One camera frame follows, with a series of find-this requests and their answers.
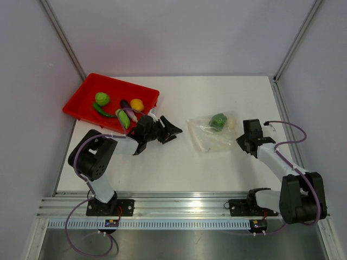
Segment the clear zip top bag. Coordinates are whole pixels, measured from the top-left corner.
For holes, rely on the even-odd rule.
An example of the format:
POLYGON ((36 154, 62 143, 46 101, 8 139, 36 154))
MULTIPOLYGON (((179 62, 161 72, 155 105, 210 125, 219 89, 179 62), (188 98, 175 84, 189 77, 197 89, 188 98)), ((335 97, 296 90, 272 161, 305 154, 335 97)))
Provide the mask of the clear zip top bag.
POLYGON ((215 114, 187 120, 191 141, 197 152, 226 152, 236 146, 236 138, 239 133, 236 113, 233 111, 222 113, 227 118, 231 116, 235 118, 236 127, 234 129, 228 129, 226 123, 222 131, 216 132, 212 130, 209 126, 209 121, 215 114))

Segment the dark green fake pepper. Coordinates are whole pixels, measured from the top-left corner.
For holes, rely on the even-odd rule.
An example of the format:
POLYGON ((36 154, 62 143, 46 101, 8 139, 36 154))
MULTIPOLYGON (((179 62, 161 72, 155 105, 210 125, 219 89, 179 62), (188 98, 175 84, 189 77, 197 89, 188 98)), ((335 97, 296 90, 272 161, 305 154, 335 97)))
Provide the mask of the dark green fake pepper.
POLYGON ((227 117, 223 113, 215 114, 209 121, 209 126, 212 130, 220 132, 223 130, 227 122, 227 117))

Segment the yellow fake lemon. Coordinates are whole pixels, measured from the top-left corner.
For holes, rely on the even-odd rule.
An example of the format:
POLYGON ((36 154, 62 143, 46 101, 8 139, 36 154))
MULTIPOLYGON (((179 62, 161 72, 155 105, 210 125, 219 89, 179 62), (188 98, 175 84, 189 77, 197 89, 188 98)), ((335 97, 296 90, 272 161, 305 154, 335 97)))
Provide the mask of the yellow fake lemon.
POLYGON ((144 104, 141 99, 132 99, 130 101, 132 109, 142 112, 144 110, 144 104))

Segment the light green fake lime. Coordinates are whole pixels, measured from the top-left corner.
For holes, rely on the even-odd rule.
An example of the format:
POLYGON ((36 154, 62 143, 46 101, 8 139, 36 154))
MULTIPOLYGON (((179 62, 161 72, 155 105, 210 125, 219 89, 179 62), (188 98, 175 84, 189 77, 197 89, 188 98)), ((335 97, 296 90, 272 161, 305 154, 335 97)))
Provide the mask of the light green fake lime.
POLYGON ((127 114, 121 109, 117 109, 115 114, 119 118, 125 129, 128 129, 130 127, 130 119, 127 114))

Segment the purple fake eggplant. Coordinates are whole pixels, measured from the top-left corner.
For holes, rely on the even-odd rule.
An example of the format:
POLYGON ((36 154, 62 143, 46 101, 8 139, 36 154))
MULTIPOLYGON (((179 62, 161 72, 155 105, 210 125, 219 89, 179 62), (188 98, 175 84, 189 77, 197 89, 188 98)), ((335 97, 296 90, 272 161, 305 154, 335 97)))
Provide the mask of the purple fake eggplant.
POLYGON ((127 114, 127 116, 133 121, 133 122, 138 122, 138 119, 132 110, 131 105, 126 101, 126 100, 121 100, 120 101, 120 106, 123 109, 123 111, 127 114))

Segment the light green fake guava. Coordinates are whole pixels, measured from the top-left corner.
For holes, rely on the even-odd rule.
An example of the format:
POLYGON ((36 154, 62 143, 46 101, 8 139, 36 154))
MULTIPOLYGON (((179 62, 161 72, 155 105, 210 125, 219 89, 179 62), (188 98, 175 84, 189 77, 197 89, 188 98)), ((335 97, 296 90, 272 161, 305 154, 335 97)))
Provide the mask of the light green fake guava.
POLYGON ((110 102, 110 96, 104 92, 98 92, 95 94, 95 102, 100 106, 105 106, 110 102))

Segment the dark green fake cucumber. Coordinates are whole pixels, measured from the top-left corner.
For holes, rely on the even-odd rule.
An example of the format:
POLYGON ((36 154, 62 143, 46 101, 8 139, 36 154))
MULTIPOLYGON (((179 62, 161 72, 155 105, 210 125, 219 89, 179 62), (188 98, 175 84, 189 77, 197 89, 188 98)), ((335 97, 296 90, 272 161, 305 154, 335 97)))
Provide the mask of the dark green fake cucumber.
POLYGON ((106 118, 116 118, 117 116, 115 114, 108 114, 107 112, 105 112, 102 107, 97 104, 96 102, 92 103, 92 107, 94 108, 94 110, 101 116, 106 117, 106 118))

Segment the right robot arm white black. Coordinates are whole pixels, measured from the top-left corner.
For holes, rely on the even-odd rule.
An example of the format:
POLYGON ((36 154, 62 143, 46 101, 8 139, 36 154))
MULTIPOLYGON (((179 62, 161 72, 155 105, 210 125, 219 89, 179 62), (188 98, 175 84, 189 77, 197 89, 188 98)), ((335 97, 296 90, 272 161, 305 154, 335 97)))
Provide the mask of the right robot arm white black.
POLYGON ((323 178, 318 172, 308 172, 286 158, 279 150, 281 142, 264 136, 258 119, 243 121, 243 134, 236 142, 247 154, 260 160, 281 181, 280 191, 256 188, 246 198, 247 211, 258 215, 264 209, 279 213, 286 224, 315 225, 327 217, 323 178))

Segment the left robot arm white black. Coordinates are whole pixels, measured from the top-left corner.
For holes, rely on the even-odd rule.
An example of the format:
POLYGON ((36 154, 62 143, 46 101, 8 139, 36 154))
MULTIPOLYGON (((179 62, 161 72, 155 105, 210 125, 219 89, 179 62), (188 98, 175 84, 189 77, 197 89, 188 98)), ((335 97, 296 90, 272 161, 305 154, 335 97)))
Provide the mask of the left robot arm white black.
POLYGON ((86 215, 132 216, 134 201, 119 200, 105 175, 111 158, 116 154, 139 155, 148 142, 157 140, 165 144, 182 132, 166 117, 155 120, 149 115, 142 116, 125 136, 102 134, 94 129, 88 131, 68 157, 68 164, 90 191, 86 215))

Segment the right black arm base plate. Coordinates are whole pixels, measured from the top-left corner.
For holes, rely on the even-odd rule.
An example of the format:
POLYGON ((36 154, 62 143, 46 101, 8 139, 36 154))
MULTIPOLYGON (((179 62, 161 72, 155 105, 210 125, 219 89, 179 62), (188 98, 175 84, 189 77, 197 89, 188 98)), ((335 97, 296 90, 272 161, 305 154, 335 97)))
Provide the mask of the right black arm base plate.
POLYGON ((232 217, 277 217, 276 211, 249 206, 246 199, 230 199, 227 209, 232 217))

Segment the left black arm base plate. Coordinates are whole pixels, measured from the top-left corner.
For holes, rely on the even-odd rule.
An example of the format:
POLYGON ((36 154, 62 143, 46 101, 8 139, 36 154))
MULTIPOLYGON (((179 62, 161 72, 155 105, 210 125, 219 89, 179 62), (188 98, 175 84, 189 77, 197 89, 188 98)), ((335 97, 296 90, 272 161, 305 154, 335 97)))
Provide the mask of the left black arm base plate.
POLYGON ((86 216, 89 217, 132 217, 134 212, 133 199, 117 199, 102 203, 96 199, 88 202, 86 216))

